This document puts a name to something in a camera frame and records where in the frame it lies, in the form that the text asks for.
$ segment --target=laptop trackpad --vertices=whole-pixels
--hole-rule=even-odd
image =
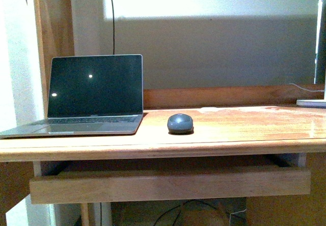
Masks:
[[[102,123],[52,124],[35,133],[94,132],[104,131]]]

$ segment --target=white cable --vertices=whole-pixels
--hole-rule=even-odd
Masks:
[[[300,87],[299,85],[296,85],[295,83],[290,83],[290,84],[298,87],[299,89],[302,89],[302,90],[305,90],[305,91],[309,91],[309,92],[325,92],[325,90],[307,90],[305,88]]]
[[[247,209],[244,209],[243,211],[239,211],[239,212],[232,212],[230,213],[230,219],[229,219],[229,226],[231,226],[231,216],[234,215],[234,214],[238,214],[238,213],[241,213],[241,212],[246,212]]]

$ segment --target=monitor stand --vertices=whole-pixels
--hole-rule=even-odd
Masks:
[[[301,107],[326,108],[326,100],[304,100],[299,99],[296,104]]]

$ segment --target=white wall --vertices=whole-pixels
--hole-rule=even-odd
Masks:
[[[145,88],[313,83],[318,0],[114,0]],[[112,53],[110,0],[72,0],[76,55]]]
[[[0,131],[44,118],[33,0],[0,0]],[[79,205],[32,205],[7,213],[8,226],[73,226]]]

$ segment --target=laptop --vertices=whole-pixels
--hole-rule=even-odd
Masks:
[[[57,57],[47,119],[0,132],[0,138],[134,134],[142,118],[142,55]]]

